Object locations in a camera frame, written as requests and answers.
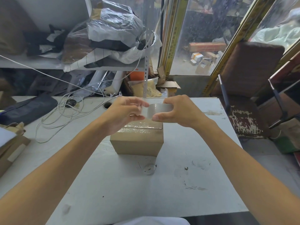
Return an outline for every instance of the white wall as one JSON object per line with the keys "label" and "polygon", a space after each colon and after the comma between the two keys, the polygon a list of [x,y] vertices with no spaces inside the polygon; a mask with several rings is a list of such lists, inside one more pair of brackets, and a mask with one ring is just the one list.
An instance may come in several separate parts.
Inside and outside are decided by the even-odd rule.
{"label": "white wall", "polygon": [[71,30],[88,18],[85,0],[16,0],[41,31],[49,31],[49,24]]}

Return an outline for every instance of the packing tape roll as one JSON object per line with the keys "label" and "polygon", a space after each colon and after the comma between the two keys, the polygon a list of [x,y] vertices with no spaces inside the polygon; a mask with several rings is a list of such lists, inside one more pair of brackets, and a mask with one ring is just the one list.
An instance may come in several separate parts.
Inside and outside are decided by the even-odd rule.
{"label": "packing tape roll", "polygon": [[174,106],[172,104],[165,103],[155,103],[150,104],[147,111],[147,118],[152,119],[153,115],[162,112],[170,112],[172,111]]}

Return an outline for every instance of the hand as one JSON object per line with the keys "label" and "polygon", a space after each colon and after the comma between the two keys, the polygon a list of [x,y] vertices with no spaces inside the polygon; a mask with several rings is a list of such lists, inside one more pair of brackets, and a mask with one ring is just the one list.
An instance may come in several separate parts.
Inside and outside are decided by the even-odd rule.
{"label": "hand", "polygon": [[142,106],[149,107],[149,104],[138,97],[118,97],[107,111],[99,117],[107,135],[118,132],[131,121],[144,120],[145,117],[140,115]]}
{"label": "hand", "polygon": [[169,97],[163,103],[173,104],[173,110],[153,115],[152,121],[173,122],[194,129],[208,118],[187,95]]}

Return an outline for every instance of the forearm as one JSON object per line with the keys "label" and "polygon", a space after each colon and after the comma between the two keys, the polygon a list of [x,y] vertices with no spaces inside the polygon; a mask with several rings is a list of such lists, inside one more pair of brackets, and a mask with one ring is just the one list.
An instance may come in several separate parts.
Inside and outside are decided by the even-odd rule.
{"label": "forearm", "polygon": [[105,137],[101,120],[80,131],[0,200],[0,224],[45,224]]}
{"label": "forearm", "polygon": [[214,121],[207,118],[195,130],[210,147],[235,190],[261,224],[299,222],[299,198],[228,137]]}

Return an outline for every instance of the chair armrest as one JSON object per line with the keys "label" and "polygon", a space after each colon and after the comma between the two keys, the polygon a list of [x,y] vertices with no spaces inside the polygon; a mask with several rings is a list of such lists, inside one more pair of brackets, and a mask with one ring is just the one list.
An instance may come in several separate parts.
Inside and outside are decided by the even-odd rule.
{"label": "chair armrest", "polygon": [[226,92],[226,88],[225,88],[225,85],[222,82],[222,78],[221,78],[220,74],[218,75],[218,78],[219,78],[219,82],[220,82],[220,86],[221,86],[221,90],[222,90],[222,94],[223,94],[223,98],[224,98],[224,102],[225,102],[225,112],[228,115],[231,111],[231,106],[229,104],[229,99],[228,99],[228,95],[227,95],[227,92]]}
{"label": "chair armrest", "polygon": [[282,99],[281,99],[280,96],[279,96],[278,91],[274,88],[274,86],[272,85],[270,79],[268,79],[268,81],[269,81],[270,86],[271,86],[271,88],[272,88],[272,91],[273,91],[273,93],[274,93],[275,99],[276,99],[276,101],[277,101],[277,103],[278,103],[278,105],[279,105],[279,107],[280,107],[280,109],[281,109],[281,112],[282,112],[282,116],[280,117],[280,120],[277,121],[276,123],[274,123],[274,124],[272,124],[272,125],[270,126],[270,128],[273,128],[273,127],[275,127],[276,125],[278,125],[278,124],[284,122],[284,121],[287,119],[287,117],[288,117],[288,113],[287,113],[287,110],[286,110],[285,107],[284,107],[284,104],[283,104],[283,102],[282,102]]}

